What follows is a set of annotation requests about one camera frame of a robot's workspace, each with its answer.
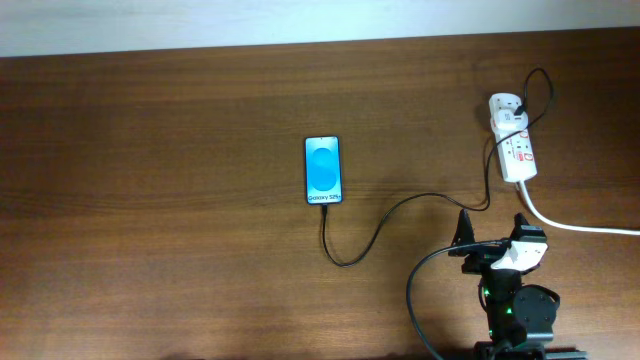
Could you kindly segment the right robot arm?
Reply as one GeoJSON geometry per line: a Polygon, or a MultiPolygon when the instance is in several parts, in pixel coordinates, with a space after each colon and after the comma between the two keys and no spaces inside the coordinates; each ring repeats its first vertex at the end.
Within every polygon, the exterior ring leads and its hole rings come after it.
{"type": "Polygon", "coordinates": [[[575,348],[548,349],[561,297],[540,285],[523,282],[536,270],[548,250],[547,236],[514,216],[509,237],[494,242],[475,240],[468,212],[459,213],[450,257],[462,257],[461,272],[478,275],[478,296],[488,322],[488,342],[474,345],[476,359],[586,359],[575,348]]]}

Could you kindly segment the blue Samsung Galaxy smartphone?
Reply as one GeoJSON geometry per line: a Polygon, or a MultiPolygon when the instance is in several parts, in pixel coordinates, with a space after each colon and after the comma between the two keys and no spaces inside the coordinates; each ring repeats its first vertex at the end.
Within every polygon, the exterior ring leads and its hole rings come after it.
{"type": "Polygon", "coordinates": [[[341,203],[343,187],[339,138],[308,137],[304,141],[304,153],[307,203],[341,203]]]}

